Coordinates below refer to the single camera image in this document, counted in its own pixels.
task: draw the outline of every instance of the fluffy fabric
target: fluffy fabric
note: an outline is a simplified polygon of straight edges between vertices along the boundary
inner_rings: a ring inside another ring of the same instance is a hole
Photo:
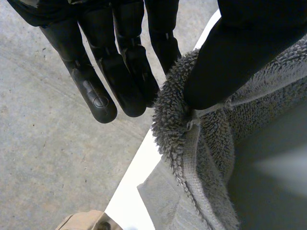
[[[203,111],[191,110],[183,99],[183,87],[198,50],[181,58],[166,76],[155,106],[153,135],[194,206],[190,212],[200,217],[199,225],[193,219],[192,229],[239,229],[226,188],[234,167],[235,145],[307,98],[306,48],[305,36],[225,102]],[[148,196],[157,190],[148,190]],[[156,229],[189,229],[191,219],[183,221],[180,216],[184,206],[171,207],[170,219]]]

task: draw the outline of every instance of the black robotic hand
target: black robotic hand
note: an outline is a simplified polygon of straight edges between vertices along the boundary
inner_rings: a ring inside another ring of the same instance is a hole
[[[164,72],[181,55],[173,36],[179,0],[145,0],[149,33]],[[108,123],[117,108],[96,74],[78,25],[123,111],[131,117],[151,107],[159,91],[141,44],[143,0],[8,0],[39,26],[58,51],[95,119]],[[114,27],[119,51],[115,45]]]

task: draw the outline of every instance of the concrete floor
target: concrete floor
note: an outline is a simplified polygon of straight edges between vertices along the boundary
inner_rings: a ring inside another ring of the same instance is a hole
[[[193,49],[216,10],[214,0],[180,1],[174,33],[182,53]],[[146,16],[142,42],[161,85]],[[104,210],[152,109],[134,119],[119,109],[111,124],[96,122],[56,51],[3,0],[0,72],[0,229],[53,230],[69,214]]]

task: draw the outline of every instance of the white surface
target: white surface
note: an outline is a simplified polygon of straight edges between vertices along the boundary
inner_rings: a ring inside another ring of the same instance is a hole
[[[220,11],[217,10],[206,25],[194,49],[201,47],[220,17]],[[124,230],[154,230],[154,225],[137,186],[146,180],[160,159],[158,147],[149,130],[106,208],[106,213]]]

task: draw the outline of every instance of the fingertip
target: fingertip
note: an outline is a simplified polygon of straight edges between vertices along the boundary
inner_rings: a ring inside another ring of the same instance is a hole
[[[102,124],[107,124],[115,120],[118,113],[112,100],[108,100],[107,105],[103,105],[102,100],[98,97],[94,100],[93,106],[91,106],[90,109],[94,118]]]

